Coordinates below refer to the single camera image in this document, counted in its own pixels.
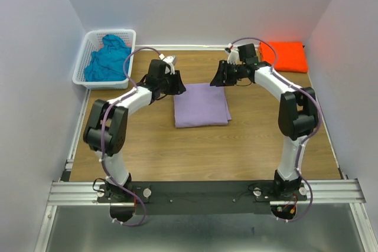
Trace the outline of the purple t shirt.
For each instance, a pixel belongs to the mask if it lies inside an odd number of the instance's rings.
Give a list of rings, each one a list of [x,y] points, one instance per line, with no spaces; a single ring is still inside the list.
[[[232,119],[224,87],[195,83],[185,88],[174,96],[175,127],[223,126]]]

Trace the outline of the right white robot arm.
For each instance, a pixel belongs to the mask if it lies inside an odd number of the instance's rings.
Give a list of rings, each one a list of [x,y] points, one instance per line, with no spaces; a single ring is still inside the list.
[[[281,162],[268,193],[284,200],[302,187],[301,163],[308,140],[320,127],[320,106],[311,87],[302,88],[280,75],[273,65],[259,61],[253,44],[225,48],[227,59],[221,60],[213,87],[235,86],[248,79],[267,90],[279,101],[278,128],[284,141]]]

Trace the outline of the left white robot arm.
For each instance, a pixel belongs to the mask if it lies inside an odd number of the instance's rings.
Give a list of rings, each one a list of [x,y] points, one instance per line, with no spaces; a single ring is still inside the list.
[[[152,60],[148,72],[132,89],[107,101],[96,100],[84,129],[83,140],[99,156],[105,180],[112,184],[110,194],[119,202],[126,201],[131,191],[131,175],[122,157],[129,116],[165,96],[186,91],[174,55]]]

